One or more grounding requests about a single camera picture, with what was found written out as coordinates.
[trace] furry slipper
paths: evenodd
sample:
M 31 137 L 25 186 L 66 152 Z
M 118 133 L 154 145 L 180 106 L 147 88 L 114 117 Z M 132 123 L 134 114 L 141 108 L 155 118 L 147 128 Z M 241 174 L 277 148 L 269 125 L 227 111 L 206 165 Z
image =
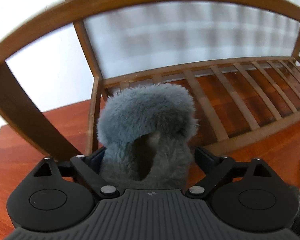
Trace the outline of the furry slipper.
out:
M 98 120 L 106 147 L 100 175 L 119 189 L 184 189 L 197 131 L 189 92 L 172 84 L 125 89 Z

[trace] ribbed surface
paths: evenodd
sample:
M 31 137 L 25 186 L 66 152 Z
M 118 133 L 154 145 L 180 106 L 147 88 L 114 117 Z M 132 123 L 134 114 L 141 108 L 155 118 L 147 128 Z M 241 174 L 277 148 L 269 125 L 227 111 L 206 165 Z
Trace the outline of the ribbed surface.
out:
M 117 199 L 103 200 L 83 223 L 55 233 L 17 228 L 7 240 L 288 240 L 290 230 L 253 234 L 231 228 L 216 218 L 202 200 L 184 197 L 180 190 L 126 190 Z

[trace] circular cap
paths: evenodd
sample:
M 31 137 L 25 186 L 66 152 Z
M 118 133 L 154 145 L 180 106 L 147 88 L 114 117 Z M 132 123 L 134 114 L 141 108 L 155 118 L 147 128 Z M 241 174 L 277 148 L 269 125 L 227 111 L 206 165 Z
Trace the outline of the circular cap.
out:
M 57 189 L 43 189 L 33 193 L 30 203 L 40 210 L 53 210 L 61 207 L 67 201 L 67 195 Z
M 275 204 L 275 196 L 266 190 L 249 189 L 239 195 L 240 203 L 250 209 L 265 210 Z
M 100 190 L 101 193 L 106 196 L 113 195 L 117 191 L 117 189 L 111 185 L 103 186 Z
M 200 186 L 192 186 L 189 188 L 189 193 L 191 195 L 201 195 L 204 193 L 204 188 Z

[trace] wooden rack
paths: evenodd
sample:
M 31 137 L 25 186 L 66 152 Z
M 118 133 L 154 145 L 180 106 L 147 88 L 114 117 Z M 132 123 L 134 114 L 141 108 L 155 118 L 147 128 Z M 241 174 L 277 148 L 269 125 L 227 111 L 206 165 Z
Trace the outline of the wooden rack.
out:
M 84 27 L 83 19 L 98 13 L 127 6 L 162 1 L 182 0 L 66 0 L 66 2 L 39 14 L 32 20 L 23 24 L 0 43 L 0 114 L 16 132 L 45 155 L 51 155 L 58 160 L 68 160 L 72 156 L 81 154 L 44 117 L 21 88 L 5 63 L 7 58 L 31 42 L 53 30 L 69 23 L 74 23 L 74 28 L 77 32 L 82 50 L 94 76 L 87 132 L 86 155 L 91 154 L 98 148 L 96 123 L 100 112 L 101 95 L 103 99 L 106 100 L 111 96 L 110 89 L 113 87 L 119 87 L 119 89 L 122 90 L 129 87 L 133 82 L 147 79 L 152 79 L 153 83 L 160 83 L 163 82 L 164 77 L 173 74 L 184 75 L 193 94 L 200 103 L 217 138 L 216 143 L 206 145 L 205 147 L 216 155 L 226 154 L 240 147 L 257 142 L 300 121 L 300 110 L 296 109 L 277 83 L 264 68 L 260 66 L 260 64 L 266 63 L 270 68 L 273 68 L 300 99 L 299 91 L 282 73 L 282 69 L 286 69 L 300 83 L 300 66 L 295 64 L 296 61 L 300 63 L 300 31 L 293 54 L 287 57 L 246 57 L 192 62 L 104 79 L 98 66 L 98 57 L 93 52 L 87 31 Z M 300 7 L 286 0 L 208 1 L 247 5 L 272 11 L 300 22 Z M 280 115 L 265 92 L 243 67 L 243 65 L 247 64 L 252 64 L 270 82 L 291 109 L 292 114 L 284 118 Z M 234 67 L 235 71 L 242 75 L 253 87 L 275 118 L 274 122 L 260 127 L 238 92 L 222 73 L 222 68 L 229 66 Z M 222 83 L 249 124 L 250 131 L 229 138 L 220 118 L 194 75 L 194 71 L 205 69 L 211 69 L 213 74 Z

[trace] silver screw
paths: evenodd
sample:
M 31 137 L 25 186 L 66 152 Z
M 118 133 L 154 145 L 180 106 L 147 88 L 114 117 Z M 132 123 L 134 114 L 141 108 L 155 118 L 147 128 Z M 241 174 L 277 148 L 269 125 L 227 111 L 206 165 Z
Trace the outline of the silver screw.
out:
M 191 195 L 198 196 L 204 193 L 204 188 L 200 186 L 192 186 L 191 188 L 189 188 L 189 193 Z
M 117 191 L 117 189 L 111 185 L 103 186 L 103 187 L 101 187 L 100 190 L 101 190 L 101 193 L 106 196 L 111 196 Z

